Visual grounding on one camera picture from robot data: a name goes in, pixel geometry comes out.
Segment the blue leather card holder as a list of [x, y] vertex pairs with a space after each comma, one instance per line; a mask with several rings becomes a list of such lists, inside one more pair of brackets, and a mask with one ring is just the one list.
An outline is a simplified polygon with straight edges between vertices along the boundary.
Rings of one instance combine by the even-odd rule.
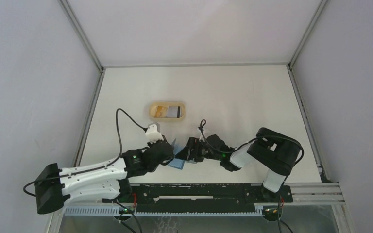
[[[187, 141], [186, 145], [183, 146], [183, 147], [181, 147], [181, 145], [176, 142], [176, 139], [174, 139], [173, 142], [171, 143], [171, 145], [173, 146], [173, 153], [174, 153], [174, 156], [175, 156], [185, 146], [190, 146], [191, 150], [192, 150], [193, 149], [193, 140], [190, 138]], [[169, 166], [172, 167], [172, 168], [176, 168], [176, 169], [182, 170], [183, 167], [184, 167], [185, 162], [191, 163], [191, 164], [195, 164], [196, 163], [191, 158], [190, 158], [189, 161], [183, 161], [183, 160], [176, 159], [174, 157], [174, 159], [169, 163]]]

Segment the grey card black stripe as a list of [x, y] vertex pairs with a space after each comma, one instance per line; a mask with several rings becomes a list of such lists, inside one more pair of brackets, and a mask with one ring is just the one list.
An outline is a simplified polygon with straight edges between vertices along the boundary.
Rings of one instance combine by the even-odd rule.
[[166, 118], [180, 118], [182, 116], [181, 106], [169, 106]]

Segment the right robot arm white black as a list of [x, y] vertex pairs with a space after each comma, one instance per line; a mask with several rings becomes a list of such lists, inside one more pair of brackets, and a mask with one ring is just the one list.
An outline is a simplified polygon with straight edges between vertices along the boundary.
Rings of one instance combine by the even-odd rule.
[[297, 140], [264, 127], [258, 130], [255, 138], [235, 148], [226, 145], [216, 134], [206, 135], [203, 126], [198, 130], [200, 137], [191, 137], [182, 149], [174, 150], [175, 157], [170, 166], [182, 169], [185, 162], [200, 163], [211, 159], [234, 172], [258, 161], [268, 169], [261, 188], [262, 198], [268, 202], [280, 197], [281, 187], [305, 154]]

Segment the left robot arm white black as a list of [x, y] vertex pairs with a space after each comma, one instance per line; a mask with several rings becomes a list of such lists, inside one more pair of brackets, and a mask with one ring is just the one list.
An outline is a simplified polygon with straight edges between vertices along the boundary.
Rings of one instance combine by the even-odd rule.
[[132, 189], [121, 182], [154, 172], [173, 159], [173, 145], [159, 140], [141, 149], [128, 150], [112, 161], [71, 168], [49, 164], [33, 182], [37, 213], [52, 213], [74, 201], [116, 198], [127, 202]]

